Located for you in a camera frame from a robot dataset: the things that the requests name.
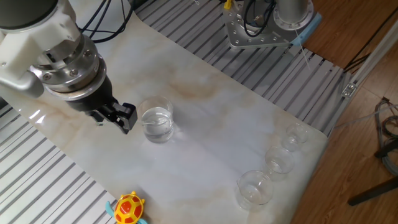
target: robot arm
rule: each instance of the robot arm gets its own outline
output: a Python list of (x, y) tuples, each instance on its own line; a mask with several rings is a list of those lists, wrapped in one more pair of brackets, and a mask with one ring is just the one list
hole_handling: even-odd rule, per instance
[(75, 20), (67, 0), (0, 1), (0, 84), (31, 97), (45, 88), (127, 134), (137, 120), (136, 107), (113, 97), (106, 64)]

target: glass with water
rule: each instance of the glass with water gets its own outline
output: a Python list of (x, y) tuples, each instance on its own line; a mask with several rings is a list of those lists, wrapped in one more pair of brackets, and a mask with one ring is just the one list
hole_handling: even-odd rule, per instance
[(165, 143), (173, 135), (173, 106), (163, 96), (153, 96), (138, 107), (138, 118), (144, 134), (154, 143)]

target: metal mounting plate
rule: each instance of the metal mounting plate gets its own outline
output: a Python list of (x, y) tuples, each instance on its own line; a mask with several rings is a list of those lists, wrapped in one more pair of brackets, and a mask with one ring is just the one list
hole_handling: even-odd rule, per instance
[(306, 24), (297, 29), (297, 33), (294, 30), (284, 30), (275, 23), (273, 16), (271, 16), (262, 34), (257, 37), (249, 37), (243, 29), (243, 20), (241, 19), (243, 2), (233, 1), (231, 9), (224, 9), (222, 5), (220, 7), (223, 12), (223, 22), (226, 24), (228, 31), (229, 42), (233, 49), (288, 46), (308, 26)]

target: toy turtle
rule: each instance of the toy turtle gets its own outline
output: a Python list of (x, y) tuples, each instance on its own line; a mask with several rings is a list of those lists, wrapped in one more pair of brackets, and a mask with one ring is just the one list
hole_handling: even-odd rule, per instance
[(129, 195), (122, 195), (118, 200), (114, 211), (110, 202), (106, 202), (106, 212), (114, 217), (118, 224), (147, 224), (143, 219), (140, 219), (144, 213), (144, 199), (140, 199), (136, 192), (133, 191)]

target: table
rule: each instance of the table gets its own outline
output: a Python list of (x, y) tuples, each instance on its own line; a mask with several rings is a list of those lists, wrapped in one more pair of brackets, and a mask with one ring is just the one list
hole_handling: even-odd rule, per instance
[[(95, 1), (72, 3), (78, 16), (97, 7)], [(248, 213), (235, 202), (236, 180), (261, 169), (266, 151), (280, 145), (288, 125), (303, 123), (136, 16), (98, 48), (120, 102), (138, 105), (152, 95), (172, 102), (172, 140), (151, 143), (140, 125), (128, 135), (113, 124), (96, 126), (47, 92), (36, 100), (6, 88), (0, 95), (113, 196), (137, 191), (146, 199), (150, 223), (291, 220), (326, 146), (324, 134), (308, 126), (309, 140), (294, 153), (293, 171), (273, 183), (274, 197), (262, 212)]]

